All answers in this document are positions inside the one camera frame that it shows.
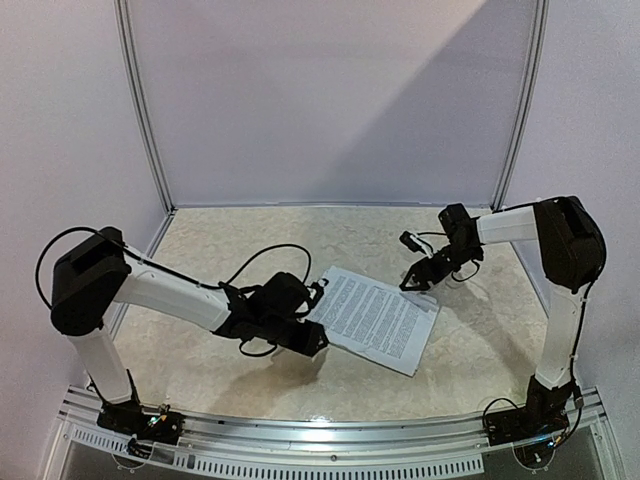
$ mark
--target gray wall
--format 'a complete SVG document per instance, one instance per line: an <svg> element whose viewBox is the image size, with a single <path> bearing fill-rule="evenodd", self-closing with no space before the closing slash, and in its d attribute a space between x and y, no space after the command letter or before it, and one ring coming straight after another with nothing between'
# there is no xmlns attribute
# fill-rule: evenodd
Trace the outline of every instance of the gray wall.
<svg viewBox="0 0 640 480"><path fill-rule="evenodd" d="M488 204L534 0L138 0L178 205Z"/></svg>
<svg viewBox="0 0 640 480"><path fill-rule="evenodd" d="M579 373L597 385L629 478L640 478L640 3L551 2L542 62L507 204L576 194L606 237ZM536 249L519 248L545 291Z"/></svg>
<svg viewBox="0 0 640 480"><path fill-rule="evenodd" d="M8 0L0 8L0 477L35 479L64 392L84 381L36 295L37 256L78 224L117 225L144 249L163 212L112 2ZM47 292L51 268L46 262Z"/></svg>

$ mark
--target sheet of paper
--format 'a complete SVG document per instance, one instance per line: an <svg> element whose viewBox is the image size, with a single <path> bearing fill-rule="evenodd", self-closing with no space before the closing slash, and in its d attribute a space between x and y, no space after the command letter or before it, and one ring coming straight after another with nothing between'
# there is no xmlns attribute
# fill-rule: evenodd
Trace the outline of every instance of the sheet of paper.
<svg viewBox="0 0 640 480"><path fill-rule="evenodd" d="M399 288L338 267L323 278L329 284L309 319L325 326L329 342L413 376L438 314L436 300L420 295L418 307Z"/></svg>

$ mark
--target black cable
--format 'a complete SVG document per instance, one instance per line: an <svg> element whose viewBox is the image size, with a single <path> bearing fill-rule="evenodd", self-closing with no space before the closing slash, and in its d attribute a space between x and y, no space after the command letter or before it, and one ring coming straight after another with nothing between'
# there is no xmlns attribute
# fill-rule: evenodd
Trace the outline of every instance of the black cable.
<svg viewBox="0 0 640 480"><path fill-rule="evenodd" d="M167 273L169 275L172 275L176 278L180 278L182 280L185 280L193 285L198 285L201 288L207 289L207 290L222 290L223 287L221 285L211 285L208 283L203 283L199 280L196 280L195 278L189 277L188 275L185 275L183 273L180 273L176 270L173 270L169 267L165 267L164 265L160 265L159 263L155 263L149 259L146 258L142 258L140 255L137 255L136 253L132 252L131 250L129 250L125 245L122 245L110 238L107 238L105 235L103 235L102 233L100 233L100 231L96 230L95 228L92 227L84 227L84 226L78 226L78 227L71 227L68 228L66 230L64 230L63 232L60 232L59 234L57 234L55 237L53 237L49 243L47 243L47 245L44 247L44 249L42 250L42 252L40 253L40 256L38 257L38 261L36 262L36 268L35 268L35 282L36 282L36 290L38 291L38 295L40 296L40 299L42 300L42 302L47 306L47 308L49 310L51 310L52 305L51 302L47 299L47 297L45 296L43 290L42 290L42 285L40 283L40 270L42 268L42 262L44 261L44 257L47 255L47 253L49 252L49 250L51 249L51 247L53 247L53 245L55 245L60 239L66 237L67 235L70 235L72 233L76 233L76 232L87 232L87 233L91 233L94 235L98 235L101 238L103 238L104 240L108 241L109 243L115 245L116 247L118 247L120 250L122 250L122 252L133 258L136 261L139 261L145 265L148 265L150 267L156 268L158 270L160 270L161 272ZM255 260L256 258L258 258L260 255L270 251L270 250L275 250L277 248L297 248L298 250L302 250L306 255L307 255L307 269L304 275L304 280L302 281L302 283L306 283L308 277L309 277L309 273L311 271L311 253L309 252L309 250L307 250L306 248L304 248L301 245L297 245L297 244L293 244L293 243L282 243L282 244L278 244L278 245L272 245L270 247L266 247L263 248L262 250L260 250L259 252L255 253L254 255L252 255L249 260L247 260L237 271L236 273L233 274L233 276L227 281L225 282L227 285L231 284L231 282L233 280L235 280L238 275L240 275L245 268L247 268L247 266L249 266L249 264Z"/></svg>
<svg viewBox="0 0 640 480"><path fill-rule="evenodd" d="M444 233L444 232L419 232L419 233L416 233L416 235L418 235L419 237L421 237L423 235L439 235L439 236L442 236L442 237L446 237L447 236L447 234Z"/></svg>
<svg viewBox="0 0 640 480"><path fill-rule="evenodd" d="M42 252L40 252L40 256L38 257L38 261L36 262L36 271L35 271L36 290L38 291L38 295L40 295L42 302L47 306L49 310L51 310L52 308L51 302L49 302L47 297L44 295L44 292L42 291L42 286L40 285L40 269L42 268L42 262L44 260L45 255L51 249L51 247L53 247L61 238L66 237L67 235L70 235L75 232L96 233L97 230L90 227L72 227L72 228L68 228L64 232L60 232L58 235L56 235L51 240L49 240L49 243L47 243L47 245L44 247Z"/></svg>
<svg viewBox="0 0 640 480"><path fill-rule="evenodd" d="M480 271L480 264L475 260L471 260L471 263L473 263L476 266L476 271L475 272L473 272L471 275L469 275L468 277L465 277L465 278L457 278L455 276L455 272L451 272L451 279L454 282L463 283L463 282L466 282L467 280L475 277L478 274L478 272Z"/></svg>
<svg viewBox="0 0 640 480"><path fill-rule="evenodd" d="M254 253L249 260L247 260L246 262L244 262L244 264L238 269L238 271L236 273L234 273L231 278L229 280L227 280L225 283L230 284L231 282L233 282L236 278L238 278L238 276L244 271L245 268L247 268L249 266L249 264L251 262L253 262L256 258L258 258L260 255L263 255L271 250L276 250L278 248L295 248L298 250L303 251L306 256L307 256L307 270L304 274L304 278L302 280L302 283L306 283L307 279L309 278L309 273L311 272L311 253L309 252L309 250L307 250L306 248L304 248L302 245L298 245L297 243L279 243L277 245L271 245L270 247L266 247L263 248L262 250Z"/></svg>
<svg viewBox="0 0 640 480"><path fill-rule="evenodd" d="M240 345L238 346L238 350L240 350L240 353L243 354L245 357L262 358L262 357L266 357L267 355L271 355L273 352L275 352L278 349L278 345L274 345L273 348L270 348L265 352L260 352L260 353L245 352L244 350L242 350L242 347L244 347L247 343L249 343L249 341L250 340L243 340L242 343L240 343Z"/></svg>
<svg viewBox="0 0 640 480"><path fill-rule="evenodd" d="M511 404L511 406L513 408L515 408L516 410L520 410L520 407L518 407L513 400L506 398L506 397L500 397L500 398L496 398L495 400L491 400L491 402L489 402L489 405L486 406L486 408L484 409L484 411L482 412L482 427L486 430L487 429L487 413L489 412L489 409L491 407L493 407L496 403L498 402L507 402L509 404Z"/></svg>
<svg viewBox="0 0 640 480"><path fill-rule="evenodd" d="M76 232L87 232L87 233L92 233L94 235L98 235L99 237L103 238L104 240L108 241L109 243L115 245L116 247L118 247L120 250L122 250L122 252L133 258L136 261L142 262L145 265L149 265L150 267L154 267L162 272L168 273L169 275L173 275L174 277L180 278L182 280L185 280L193 285L199 285L202 288L205 288L207 290L221 290L222 287L218 286L218 285L209 285L207 283L202 283L199 280L196 280L195 278L191 278L188 275L185 275L183 273L180 273L176 270L173 270L171 268L165 267L164 265L160 265L159 263L155 263L151 260L148 260L146 258L142 258L140 255L137 255L136 253L132 252L131 250L129 250L126 246L121 245L120 243L107 238L106 236L104 236L102 233L100 233L100 231L96 230L95 228L92 227L71 227L68 228L66 230L64 230L63 232L60 232L58 235L56 235L55 237L53 237L49 243L47 243L47 245L44 247L44 249L42 250L42 252L40 253L40 256L38 257L38 261L36 262L36 269L35 269L35 280L36 280L36 290L38 291L38 295L40 296L40 298L42 299L43 303L47 306L47 308L49 310L51 310L52 306L51 306L51 302L49 302L49 300L46 298L46 296L44 295L44 292L42 291L42 286L40 284L40 270L42 268L42 262L44 260L44 257L46 256L46 254L49 252L49 250L51 249L51 247L53 247L53 245L55 245L60 239L62 239L63 237L66 237L67 235L70 235L72 233L76 233Z"/></svg>
<svg viewBox="0 0 640 480"><path fill-rule="evenodd" d="M571 429L571 431L564 437L564 439L561 439L560 441L558 441L558 443L556 443L553 446L553 449L556 450L560 445L564 445L565 442L567 440L569 440L569 438L571 437L571 435L573 435L575 433L575 431L578 429L578 425L580 425L580 420L582 419L582 408L578 409L578 416L576 417L576 423L573 424L573 428Z"/></svg>

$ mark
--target table surface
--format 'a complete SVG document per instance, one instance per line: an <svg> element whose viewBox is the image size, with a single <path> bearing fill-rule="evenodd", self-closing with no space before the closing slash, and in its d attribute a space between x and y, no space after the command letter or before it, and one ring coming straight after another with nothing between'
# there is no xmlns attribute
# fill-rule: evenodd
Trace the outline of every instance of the table surface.
<svg viewBox="0 0 640 480"><path fill-rule="evenodd" d="M439 211L184 209L177 212L155 260L211 283L229 278L257 250L293 242L313 255L311 279L336 265L397 285L421 258L398 236L404 230L440 230ZM446 241L430 240L436 248ZM305 262L301 252L276 250L257 259L234 283L264 283L281 270L302 275ZM237 340L133 306L116 345L143 402L194 412L375 421L469 413L503 396L522 402L542 352L546 316L512 247L485 247L476 276L461 284L447 280L430 294L442 308L412 378L333 346L314 359L283 349L266 358L244 357Z"/></svg>

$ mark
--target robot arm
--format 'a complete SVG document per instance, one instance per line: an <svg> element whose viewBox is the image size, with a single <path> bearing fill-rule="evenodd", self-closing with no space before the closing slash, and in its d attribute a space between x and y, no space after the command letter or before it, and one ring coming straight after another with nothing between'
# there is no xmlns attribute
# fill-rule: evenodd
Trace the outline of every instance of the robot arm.
<svg viewBox="0 0 640 480"><path fill-rule="evenodd" d="M551 282L549 322L542 358L531 378L524 409L487 417L494 443L530 437L532 432L553 431L554 419L564 423L564 408L574 395L580 406L580 390L573 374L577 340L582 327L589 289L604 268L604 239L593 219L576 197L559 197L471 218L461 204L449 205L439 220L449 245L431 254L414 234L400 240L427 256L415 263L400 287L429 290L466 262L484 259L483 245L537 240L542 265Z"/></svg>
<svg viewBox="0 0 640 480"><path fill-rule="evenodd" d="M279 272L265 285L202 284L146 260L107 227L55 264L51 320L76 348L103 402L98 425L138 439L175 443L183 416L162 407L145 413L103 323L112 302L140 305L189 321L214 335L255 337L307 356L328 345L324 327L304 321L323 287Z"/></svg>

